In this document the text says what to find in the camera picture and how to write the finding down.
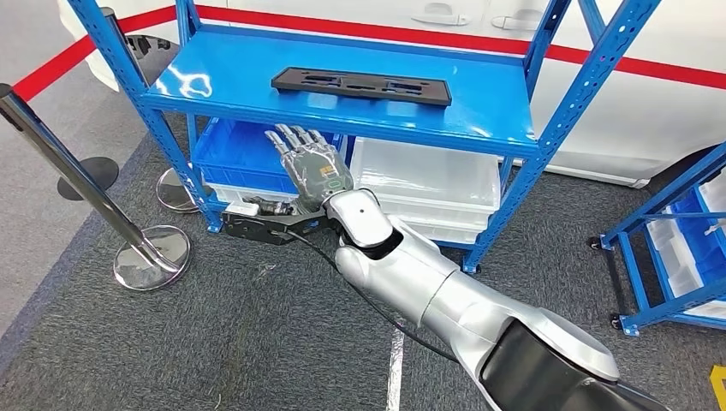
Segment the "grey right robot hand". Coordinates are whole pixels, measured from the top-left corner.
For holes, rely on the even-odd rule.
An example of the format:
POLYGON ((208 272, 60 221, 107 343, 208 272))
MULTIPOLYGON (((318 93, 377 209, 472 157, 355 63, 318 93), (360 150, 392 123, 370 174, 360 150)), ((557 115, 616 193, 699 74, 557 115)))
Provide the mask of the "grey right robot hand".
POLYGON ((288 216, 319 210, 330 197, 354 188, 353 177, 339 151, 317 130, 278 123, 265 132, 281 157, 281 164, 298 191, 294 200, 266 200, 246 197, 256 204, 259 214, 288 216))

